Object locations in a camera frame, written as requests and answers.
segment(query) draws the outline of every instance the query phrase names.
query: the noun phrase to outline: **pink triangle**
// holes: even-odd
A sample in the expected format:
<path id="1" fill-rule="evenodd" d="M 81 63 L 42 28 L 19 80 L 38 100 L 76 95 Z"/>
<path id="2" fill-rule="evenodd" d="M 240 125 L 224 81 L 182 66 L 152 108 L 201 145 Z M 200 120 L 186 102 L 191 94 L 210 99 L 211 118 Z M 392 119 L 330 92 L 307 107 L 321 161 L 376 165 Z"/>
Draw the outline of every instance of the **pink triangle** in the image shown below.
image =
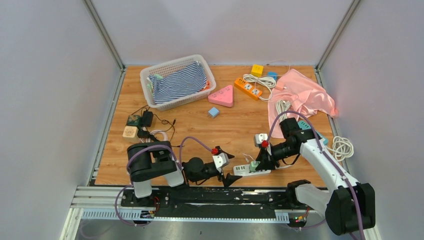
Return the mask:
<path id="1" fill-rule="evenodd" d="M 223 89 L 210 94 L 207 97 L 210 103 L 222 105 L 225 107 L 233 106 L 233 85 L 228 85 Z"/>

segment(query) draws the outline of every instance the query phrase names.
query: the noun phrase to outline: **yellow block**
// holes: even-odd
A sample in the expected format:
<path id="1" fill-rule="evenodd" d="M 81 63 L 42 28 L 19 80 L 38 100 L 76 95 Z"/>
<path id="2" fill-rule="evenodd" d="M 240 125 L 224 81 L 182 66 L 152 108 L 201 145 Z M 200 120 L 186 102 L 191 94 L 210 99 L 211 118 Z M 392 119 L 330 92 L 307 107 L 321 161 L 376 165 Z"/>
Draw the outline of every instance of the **yellow block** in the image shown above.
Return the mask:
<path id="1" fill-rule="evenodd" d="M 140 138 L 137 136 L 139 129 L 136 126 L 125 126 L 122 137 L 130 143 L 138 144 Z"/>
<path id="2" fill-rule="evenodd" d="M 254 64 L 252 66 L 252 71 L 251 71 L 250 74 L 252 74 L 253 76 L 259 78 L 259 77 L 262 77 L 262 72 L 263 71 L 264 71 L 264 66 Z"/>

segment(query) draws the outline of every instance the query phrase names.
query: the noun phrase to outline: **orange power strip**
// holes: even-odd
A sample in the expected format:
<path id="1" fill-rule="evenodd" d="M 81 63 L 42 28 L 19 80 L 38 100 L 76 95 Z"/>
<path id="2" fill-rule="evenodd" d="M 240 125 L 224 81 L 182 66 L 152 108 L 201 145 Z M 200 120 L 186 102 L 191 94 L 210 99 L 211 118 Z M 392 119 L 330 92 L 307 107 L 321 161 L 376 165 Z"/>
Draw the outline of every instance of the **orange power strip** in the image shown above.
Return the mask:
<path id="1" fill-rule="evenodd" d="M 252 84 L 245 81 L 243 78 L 237 78 L 234 82 L 234 87 L 240 89 L 243 93 L 247 94 L 254 100 L 258 100 L 262 95 L 262 91 L 255 88 Z"/>

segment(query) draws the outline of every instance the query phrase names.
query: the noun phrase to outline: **light blue cube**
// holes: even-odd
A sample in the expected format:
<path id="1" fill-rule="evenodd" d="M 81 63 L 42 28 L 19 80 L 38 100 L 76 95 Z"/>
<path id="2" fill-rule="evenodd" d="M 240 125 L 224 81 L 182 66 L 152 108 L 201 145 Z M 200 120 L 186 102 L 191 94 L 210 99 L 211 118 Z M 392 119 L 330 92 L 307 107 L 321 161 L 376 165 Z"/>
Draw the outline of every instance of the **light blue cube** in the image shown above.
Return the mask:
<path id="1" fill-rule="evenodd" d="M 218 114 L 220 114 L 220 111 L 216 107 L 212 107 L 207 113 L 212 118 L 215 118 Z"/>
<path id="2" fill-rule="evenodd" d="M 278 74 L 276 72 L 269 71 L 268 77 L 273 77 L 277 81 Z"/>

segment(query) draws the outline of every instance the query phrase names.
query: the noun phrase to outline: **pink cloth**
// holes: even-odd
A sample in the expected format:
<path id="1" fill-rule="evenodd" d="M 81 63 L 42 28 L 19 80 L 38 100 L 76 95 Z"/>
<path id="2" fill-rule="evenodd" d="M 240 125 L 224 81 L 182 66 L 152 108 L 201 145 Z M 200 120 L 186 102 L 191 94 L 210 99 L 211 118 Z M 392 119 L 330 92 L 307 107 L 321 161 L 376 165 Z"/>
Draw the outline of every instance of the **pink cloth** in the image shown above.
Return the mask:
<path id="1" fill-rule="evenodd" d="M 291 103 L 290 110 L 301 113 L 307 118 L 317 114 L 317 110 L 330 115 L 332 118 L 339 115 L 339 112 L 335 109 L 334 100 L 327 94 L 326 90 L 295 69 L 291 69 L 280 77 L 272 90 L 272 98 L 268 101 L 269 128 L 278 115 L 276 110 L 278 100 L 289 101 Z M 299 116 L 293 113 L 288 113 L 287 117 L 299 119 Z M 275 126 L 271 136 L 279 139 L 284 138 L 278 125 Z"/>

